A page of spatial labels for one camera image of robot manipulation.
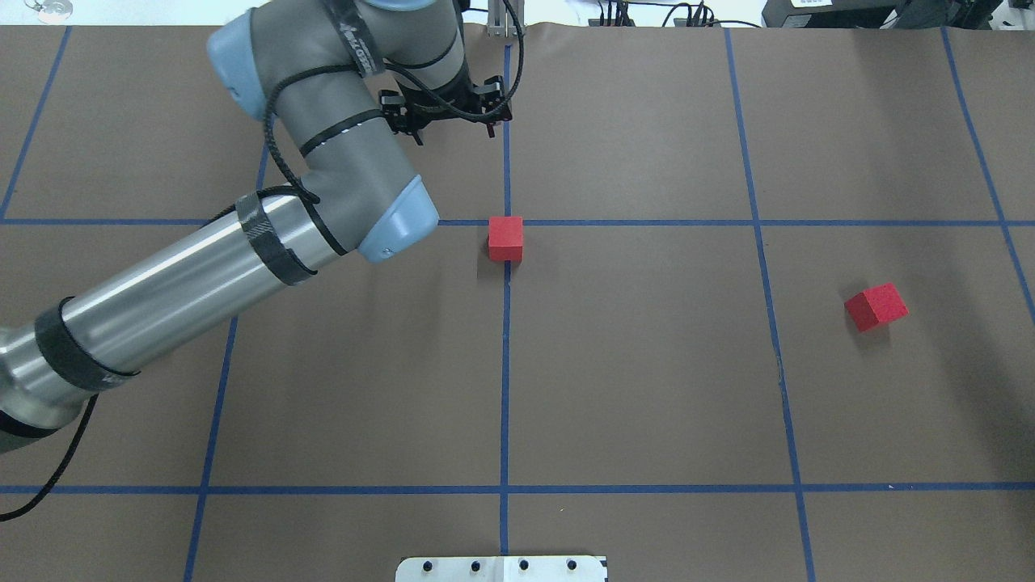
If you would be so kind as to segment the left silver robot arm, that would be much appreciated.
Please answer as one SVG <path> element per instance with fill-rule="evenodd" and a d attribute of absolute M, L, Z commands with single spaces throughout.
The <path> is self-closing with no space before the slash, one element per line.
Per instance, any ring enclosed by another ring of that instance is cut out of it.
<path fill-rule="evenodd" d="M 400 147 L 436 120 L 510 118 L 502 77 L 471 81 L 462 1 L 270 1 L 207 51 L 230 96 L 262 122 L 285 178 L 199 230 L 2 331 L 2 450 L 73 423 L 94 395 L 339 255 L 398 255 L 439 224 Z M 273 142 L 284 129 L 297 175 Z"/>

